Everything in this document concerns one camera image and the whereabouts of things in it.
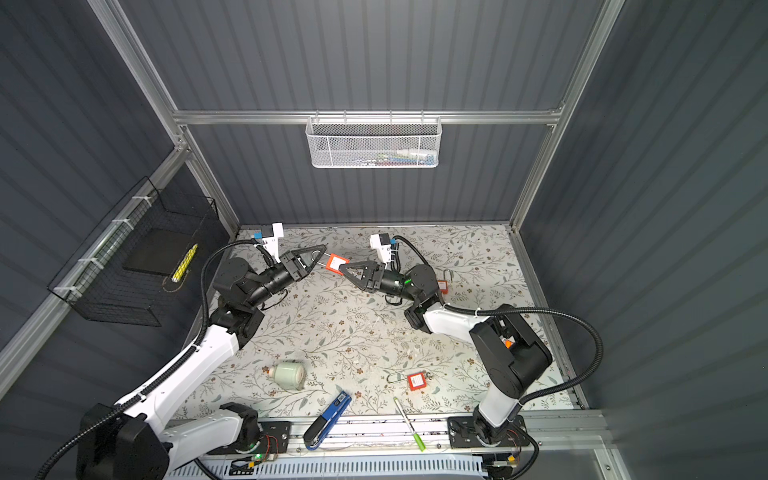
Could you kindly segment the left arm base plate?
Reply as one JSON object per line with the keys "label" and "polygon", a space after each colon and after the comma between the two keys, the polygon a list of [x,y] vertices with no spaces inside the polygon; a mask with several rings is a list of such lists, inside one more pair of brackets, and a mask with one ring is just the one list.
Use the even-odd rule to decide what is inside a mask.
{"label": "left arm base plate", "polygon": [[259,423],[259,435],[244,443],[237,442],[216,448],[208,455],[254,455],[254,454],[284,454],[288,449],[292,423],[289,421],[266,421]]}

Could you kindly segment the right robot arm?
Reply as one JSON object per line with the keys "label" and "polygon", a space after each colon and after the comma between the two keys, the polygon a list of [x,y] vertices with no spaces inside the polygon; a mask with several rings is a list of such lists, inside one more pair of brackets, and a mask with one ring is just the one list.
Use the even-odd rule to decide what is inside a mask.
{"label": "right robot arm", "polygon": [[[490,379],[487,393],[473,412],[473,430],[482,444],[499,443],[525,404],[581,384],[600,366],[604,343],[587,321],[542,307],[468,309],[449,304],[443,298],[434,268],[409,240],[396,235],[385,247],[381,237],[375,235],[371,246],[379,251],[377,261],[346,262],[338,271],[364,292],[409,300],[411,305],[404,316],[413,329],[446,335],[475,348]],[[593,360],[586,370],[555,386],[530,392],[531,385],[552,364],[553,356],[524,318],[526,314],[559,317],[583,328],[595,345]]]}

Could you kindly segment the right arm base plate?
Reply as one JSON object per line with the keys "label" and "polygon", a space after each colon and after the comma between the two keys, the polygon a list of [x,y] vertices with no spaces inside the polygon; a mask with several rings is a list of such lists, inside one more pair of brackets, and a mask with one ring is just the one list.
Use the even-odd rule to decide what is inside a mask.
{"label": "right arm base plate", "polygon": [[455,449],[522,448],[531,444],[523,433],[525,420],[518,415],[501,427],[488,426],[473,416],[452,416],[447,419],[449,443]]}

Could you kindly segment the red padlock with keys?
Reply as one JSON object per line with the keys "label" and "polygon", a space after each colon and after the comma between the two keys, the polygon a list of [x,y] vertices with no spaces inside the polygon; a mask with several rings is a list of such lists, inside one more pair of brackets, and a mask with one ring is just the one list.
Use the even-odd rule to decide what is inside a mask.
{"label": "red padlock with keys", "polygon": [[426,371],[419,371],[416,373],[391,373],[386,377],[388,384],[395,384],[398,382],[405,382],[410,391],[417,391],[427,387],[428,381],[432,378],[432,374]]}

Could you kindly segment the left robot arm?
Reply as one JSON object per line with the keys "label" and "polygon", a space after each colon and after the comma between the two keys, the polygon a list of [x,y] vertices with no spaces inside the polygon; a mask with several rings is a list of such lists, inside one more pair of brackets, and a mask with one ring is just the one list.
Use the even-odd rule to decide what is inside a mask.
{"label": "left robot arm", "polygon": [[169,472],[220,447],[250,452],[263,436],[258,413],[226,403],[212,417],[168,424],[184,401],[221,364],[257,333],[262,305],[307,278],[325,256],[324,244],[289,250],[256,272],[233,256],[224,260],[212,281],[221,304],[205,301],[198,333],[166,365],[112,405],[97,404],[82,418],[79,432],[41,465],[45,479],[71,450],[77,452],[79,479],[162,479]]}

